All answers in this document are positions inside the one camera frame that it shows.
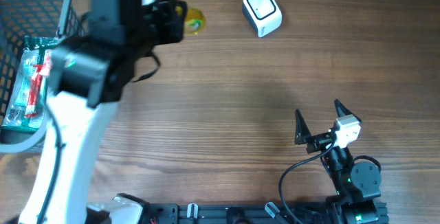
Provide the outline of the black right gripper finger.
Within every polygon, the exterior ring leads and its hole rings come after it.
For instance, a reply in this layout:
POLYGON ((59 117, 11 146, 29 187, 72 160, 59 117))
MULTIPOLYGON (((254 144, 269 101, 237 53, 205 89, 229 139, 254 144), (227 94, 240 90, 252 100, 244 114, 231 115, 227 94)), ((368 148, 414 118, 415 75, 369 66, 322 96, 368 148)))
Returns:
POLYGON ((295 110, 296 132, 295 145, 307 144, 311 140, 311 133, 299 109, 295 110))
POLYGON ((359 123, 362 122, 362 120, 356 114, 354 114, 353 112, 348 110, 343 105, 343 103, 341 103, 341 101, 339 101, 339 99, 335 99, 334 100, 334 104, 335 104, 335 110, 336 110, 336 113, 337 113, 338 117, 344 117, 344 116, 347 116, 347 115, 352 115, 353 117, 355 117, 357 119, 357 121, 359 123))

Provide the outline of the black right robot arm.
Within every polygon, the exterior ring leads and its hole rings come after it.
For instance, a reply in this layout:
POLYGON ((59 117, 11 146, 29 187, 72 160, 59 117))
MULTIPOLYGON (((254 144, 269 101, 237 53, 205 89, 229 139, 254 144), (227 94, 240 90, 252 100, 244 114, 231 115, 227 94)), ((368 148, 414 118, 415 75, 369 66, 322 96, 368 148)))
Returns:
POLYGON ((341 101, 334 100, 337 118, 326 132, 312 135, 302 113, 295 110, 295 144, 307 146, 313 156, 294 164, 287 172, 320 160, 336 194, 323 202, 296 203, 287 207, 294 223, 388 223, 381 197, 382 166, 367 155, 352 156, 349 144, 358 139, 362 120, 341 101))

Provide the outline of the green glove package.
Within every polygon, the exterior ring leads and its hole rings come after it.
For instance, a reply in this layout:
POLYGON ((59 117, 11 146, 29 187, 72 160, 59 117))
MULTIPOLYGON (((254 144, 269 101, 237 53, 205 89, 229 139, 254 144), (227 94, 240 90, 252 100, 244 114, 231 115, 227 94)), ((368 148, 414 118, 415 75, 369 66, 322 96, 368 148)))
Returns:
POLYGON ((49 37, 25 37, 25 45, 21 55, 16 82, 12 92, 11 103, 7 108, 5 118, 1 128, 9 131, 19 131, 33 133, 37 131, 43 123, 45 102, 43 110, 35 117, 26 118, 25 109, 30 92, 30 75, 28 67, 36 62, 39 50, 53 50, 58 44, 57 38, 49 37))

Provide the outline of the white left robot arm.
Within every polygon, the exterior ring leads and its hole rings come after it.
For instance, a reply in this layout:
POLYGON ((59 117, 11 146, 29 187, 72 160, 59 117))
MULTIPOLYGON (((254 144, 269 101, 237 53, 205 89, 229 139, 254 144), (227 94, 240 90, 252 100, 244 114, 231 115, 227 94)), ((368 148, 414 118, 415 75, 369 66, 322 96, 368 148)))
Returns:
POLYGON ((91 0, 88 31, 52 52, 45 141, 20 223, 141 223, 146 201, 119 194, 89 203, 100 143, 135 64, 154 47, 178 43, 187 5, 180 0, 91 0))

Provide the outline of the yellow dish soap bottle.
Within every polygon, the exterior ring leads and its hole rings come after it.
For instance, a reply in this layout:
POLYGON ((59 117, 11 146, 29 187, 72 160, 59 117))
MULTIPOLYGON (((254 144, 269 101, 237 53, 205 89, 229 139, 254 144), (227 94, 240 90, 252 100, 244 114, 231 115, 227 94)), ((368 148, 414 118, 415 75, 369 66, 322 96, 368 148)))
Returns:
POLYGON ((184 20, 184 32, 186 34, 198 34, 206 26, 206 18, 200 9, 187 7, 184 20))

